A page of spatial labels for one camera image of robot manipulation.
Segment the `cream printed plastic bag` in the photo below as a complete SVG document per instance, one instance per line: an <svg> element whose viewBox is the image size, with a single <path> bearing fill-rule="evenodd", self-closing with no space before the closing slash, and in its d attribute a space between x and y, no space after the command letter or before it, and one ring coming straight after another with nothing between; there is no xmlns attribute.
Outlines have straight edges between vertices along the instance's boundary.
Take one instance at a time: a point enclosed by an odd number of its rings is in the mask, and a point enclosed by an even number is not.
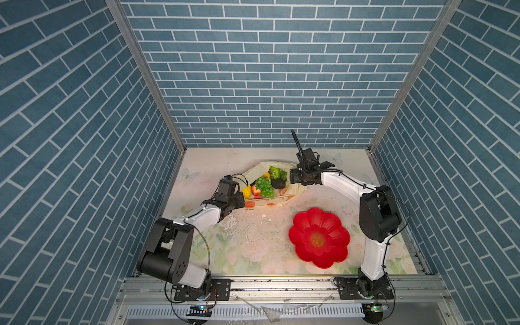
<svg viewBox="0 0 520 325"><path fill-rule="evenodd" d="M250 168L245 173L237 174L233 178L239 181L240 191L245 189L247 186L255 185L255 181L264 176L265 173L269 171L271 166L280 168L280 170L285 170L287 172L287 181L286 188L282 190L274 189L274 197L273 198L262 198L261 196L251 197L249 200L245 200L245 207L247 209L254 209L259 207L274 207L276 205L282 205L288 203L291 199L295 198L303 194L306 190L304 186L301 184L291 184L289 181L289 172L291 169L296 168L297 166L292 163L287 162L276 162L276 161L266 161L260 162L256 166Z"/></svg>

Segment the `red flower-shaped plate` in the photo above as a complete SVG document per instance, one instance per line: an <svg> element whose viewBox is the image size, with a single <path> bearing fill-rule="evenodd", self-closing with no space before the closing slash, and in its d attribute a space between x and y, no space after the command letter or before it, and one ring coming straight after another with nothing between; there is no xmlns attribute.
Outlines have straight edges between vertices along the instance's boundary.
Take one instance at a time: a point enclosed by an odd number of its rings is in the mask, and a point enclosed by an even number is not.
<svg viewBox="0 0 520 325"><path fill-rule="evenodd" d="M295 215L288 237L300 260L328 269L348 257L351 237L333 213L311 208Z"/></svg>

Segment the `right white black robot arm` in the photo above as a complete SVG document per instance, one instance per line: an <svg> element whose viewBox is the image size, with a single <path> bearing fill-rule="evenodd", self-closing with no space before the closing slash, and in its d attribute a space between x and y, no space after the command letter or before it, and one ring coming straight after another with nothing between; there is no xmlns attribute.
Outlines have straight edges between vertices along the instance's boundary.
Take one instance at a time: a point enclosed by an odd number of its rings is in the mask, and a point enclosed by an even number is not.
<svg viewBox="0 0 520 325"><path fill-rule="evenodd" d="M393 237L399 234L402 216L398 210L398 199L388 186L369 186L348 176L334 164L320 162L319 154L311 148L302 149L294 130L299 163L290 171L290 182L303 186L321 185L331 188L359 205L359 225L365 235L365 250L360 278L376 282L386 275L385 259Z"/></svg>

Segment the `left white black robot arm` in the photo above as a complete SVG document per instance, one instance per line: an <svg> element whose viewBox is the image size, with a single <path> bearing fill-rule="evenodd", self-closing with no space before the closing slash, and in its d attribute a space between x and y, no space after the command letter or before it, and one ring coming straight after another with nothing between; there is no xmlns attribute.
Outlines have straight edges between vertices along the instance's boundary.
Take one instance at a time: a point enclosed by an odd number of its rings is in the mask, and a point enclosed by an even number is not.
<svg viewBox="0 0 520 325"><path fill-rule="evenodd" d="M154 222L139 255L137 271L172 284L203 288L210 280L210 271L190 262L194 235L244 207L245 198L237 180L231 175L223 177L214 195L192 215Z"/></svg>

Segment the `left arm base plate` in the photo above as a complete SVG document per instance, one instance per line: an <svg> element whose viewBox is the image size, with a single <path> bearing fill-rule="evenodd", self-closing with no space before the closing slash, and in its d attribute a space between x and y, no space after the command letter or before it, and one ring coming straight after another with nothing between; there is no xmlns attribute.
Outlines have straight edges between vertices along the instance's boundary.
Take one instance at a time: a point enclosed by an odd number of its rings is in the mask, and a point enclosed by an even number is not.
<svg viewBox="0 0 520 325"><path fill-rule="evenodd" d="M206 279L200 288L178 284L174 290L176 301L228 301L232 281L229 278Z"/></svg>

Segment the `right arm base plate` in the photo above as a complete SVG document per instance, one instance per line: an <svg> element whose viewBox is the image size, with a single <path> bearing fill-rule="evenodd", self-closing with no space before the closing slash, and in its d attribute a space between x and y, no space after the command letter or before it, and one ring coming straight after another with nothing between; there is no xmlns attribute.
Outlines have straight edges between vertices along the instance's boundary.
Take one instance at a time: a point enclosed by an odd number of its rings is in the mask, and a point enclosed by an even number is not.
<svg viewBox="0 0 520 325"><path fill-rule="evenodd" d="M394 289L387 276L372 281L367 278L334 277L332 283L337 287L341 300L393 299Z"/></svg>

